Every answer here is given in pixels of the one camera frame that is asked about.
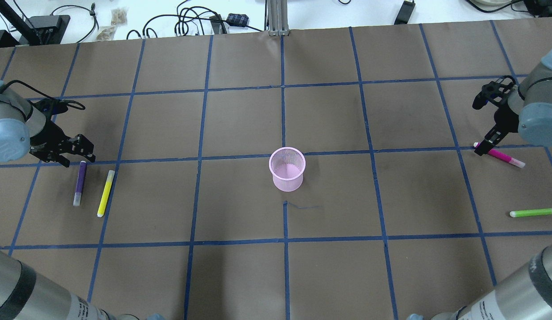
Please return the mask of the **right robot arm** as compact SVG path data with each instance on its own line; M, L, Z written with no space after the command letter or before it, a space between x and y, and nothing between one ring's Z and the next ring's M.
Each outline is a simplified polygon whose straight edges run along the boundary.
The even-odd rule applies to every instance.
M475 154L496 152L509 133L519 134L536 146L552 147L552 49L528 77L518 84L503 76L484 85L472 107L491 103L497 107L495 125ZM552 245L500 282L495 289L455 312L434 316L435 320L552 320Z

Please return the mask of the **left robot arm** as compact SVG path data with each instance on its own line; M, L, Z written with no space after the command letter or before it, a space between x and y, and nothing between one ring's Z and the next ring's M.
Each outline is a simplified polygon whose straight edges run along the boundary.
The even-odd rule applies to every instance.
M14 80L0 80L0 162L26 154L42 162L70 166L66 153L95 162L93 143L84 135L67 136L52 116L69 107L83 110L74 100L43 94L32 103L18 95ZM113 315L68 291L20 260L0 251L0 320L134 320L132 314Z

